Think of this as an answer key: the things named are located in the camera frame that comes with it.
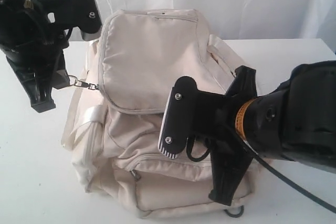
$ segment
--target white table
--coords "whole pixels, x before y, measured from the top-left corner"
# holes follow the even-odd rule
[[[263,92],[286,80],[301,63],[336,59],[320,39],[228,40],[251,66]],[[72,42],[65,50],[67,69],[79,74],[87,44]],[[57,108],[42,114],[28,97],[0,53],[0,223],[335,223],[336,215],[295,192],[264,171],[244,215],[232,219],[222,212],[168,220],[140,220],[111,197],[85,194],[60,146],[73,89],[53,91]],[[336,175],[298,163],[274,162],[312,193],[336,205]]]

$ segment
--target zipper pull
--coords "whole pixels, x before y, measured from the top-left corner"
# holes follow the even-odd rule
[[[85,88],[89,90],[98,90],[98,84],[93,84],[93,83],[87,83],[84,81],[78,80],[76,76],[69,75],[70,78],[73,78],[75,81],[73,84],[70,86],[75,86],[75,87],[80,87],[80,88]]]
[[[138,182],[141,179],[141,176],[137,170],[130,170],[130,174],[133,176],[135,182]]]

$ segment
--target white bag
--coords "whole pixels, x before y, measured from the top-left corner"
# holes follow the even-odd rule
[[[191,76],[200,90],[224,94],[244,65],[209,34],[195,10],[118,11],[88,51],[62,139],[86,192],[104,191],[140,218],[177,217],[229,208],[212,202],[209,157],[171,160],[157,149],[165,104],[175,81]],[[196,144],[193,155],[205,151]],[[232,208],[253,193],[254,169],[241,181]]]

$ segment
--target cream backpack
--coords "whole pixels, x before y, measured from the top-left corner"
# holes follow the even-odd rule
[[[98,84],[98,90],[76,88],[62,138],[85,191],[103,191],[140,218],[244,205],[254,191],[255,166],[228,207],[208,198],[209,157],[193,163],[184,152],[171,160],[157,149],[175,81],[191,76],[200,90],[224,94],[241,65],[243,60],[210,34],[198,11],[118,11],[109,17],[79,79]],[[193,155],[203,152],[198,144]]]

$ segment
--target metal clip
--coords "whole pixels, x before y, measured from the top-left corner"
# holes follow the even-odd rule
[[[98,85],[97,84],[80,81],[80,80],[78,80],[78,78],[76,76],[69,75],[69,77],[73,78],[75,80],[73,84],[70,84],[70,86],[86,88],[86,89],[89,89],[89,90],[98,90]]]

